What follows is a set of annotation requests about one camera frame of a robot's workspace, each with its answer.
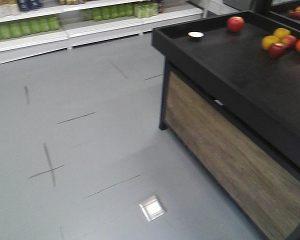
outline wooden panel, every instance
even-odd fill
[[[300,183],[173,72],[165,122],[269,239],[300,224]]]

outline display table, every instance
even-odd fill
[[[271,240],[300,239],[300,54],[271,59],[279,22],[250,11],[157,28],[165,55],[160,128],[170,128]],[[300,38],[300,31],[289,27]],[[187,33],[204,32],[201,41]]]

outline yellow apple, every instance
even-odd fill
[[[279,39],[282,39],[285,36],[289,36],[291,34],[291,31],[289,29],[279,27],[276,30],[274,30],[273,35],[278,37]]]
[[[271,44],[277,44],[277,43],[280,43],[280,39],[277,36],[268,35],[262,39],[261,45],[262,48],[267,51],[270,48]]]

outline gray floor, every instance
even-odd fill
[[[163,64],[146,34],[0,65],[0,240],[262,239],[158,129]]]

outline small white bowl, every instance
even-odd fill
[[[204,33],[200,31],[191,31],[188,32],[188,35],[193,40],[200,40],[204,36]]]

